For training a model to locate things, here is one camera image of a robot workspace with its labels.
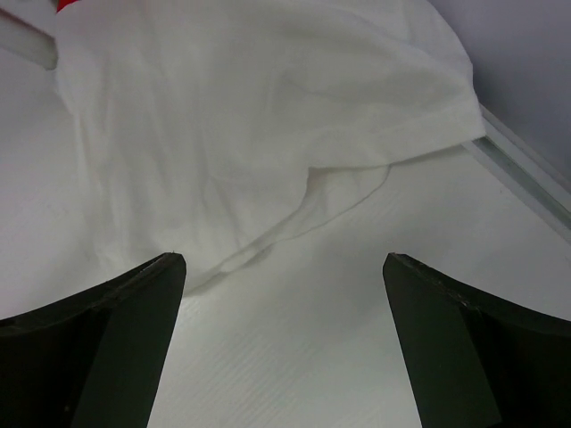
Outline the white t-shirt red logo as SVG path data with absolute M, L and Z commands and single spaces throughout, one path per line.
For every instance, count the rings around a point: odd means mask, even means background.
M 111 275 L 174 251 L 203 284 L 484 134 L 471 61 L 427 1 L 73 1 L 55 41 Z

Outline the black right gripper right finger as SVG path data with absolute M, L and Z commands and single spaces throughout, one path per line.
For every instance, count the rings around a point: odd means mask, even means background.
M 385 289 L 424 427 L 568 427 L 570 324 L 405 254 Z

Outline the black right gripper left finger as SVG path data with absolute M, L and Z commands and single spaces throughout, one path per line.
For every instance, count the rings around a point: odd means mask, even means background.
M 162 255 L 1 322 L 3 427 L 145 427 L 186 281 Z

